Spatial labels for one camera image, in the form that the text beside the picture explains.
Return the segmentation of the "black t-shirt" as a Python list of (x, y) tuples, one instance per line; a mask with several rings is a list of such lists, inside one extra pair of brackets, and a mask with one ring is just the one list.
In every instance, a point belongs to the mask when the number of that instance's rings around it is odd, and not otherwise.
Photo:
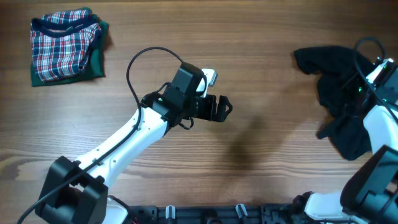
[(375, 69), (369, 59), (346, 47), (330, 45), (293, 51), (301, 72), (320, 76), (317, 82), (319, 104), (332, 117), (319, 129), (317, 138), (328, 138), (348, 161), (371, 151), (370, 137), (363, 120), (376, 105), (376, 97), (354, 67), (354, 55), (365, 74)]

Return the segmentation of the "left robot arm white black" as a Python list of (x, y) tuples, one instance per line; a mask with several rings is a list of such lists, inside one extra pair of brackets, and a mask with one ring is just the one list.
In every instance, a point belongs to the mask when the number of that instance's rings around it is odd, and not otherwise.
[(74, 161), (50, 166), (35, 214), (47, 223), (125, 223), (128, 207), (109, 195), (119, 175), (143, 150), (183, 120), (223, 122), (232, 111), (225, 96), (208, 94), (218, 74), (184, 62), (173, 80), (145, 95), (132, 118), (105, 142)]

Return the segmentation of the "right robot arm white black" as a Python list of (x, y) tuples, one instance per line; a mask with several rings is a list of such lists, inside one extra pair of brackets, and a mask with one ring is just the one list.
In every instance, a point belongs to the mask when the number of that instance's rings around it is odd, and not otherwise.
[(365, 90), (358, 91), (354, 117), (368, 135), (372, 156), (342, 190), (307, 192), (292, 204), (309, 223), (397, 223), (397, 64), (384, 59), (360, 72)]

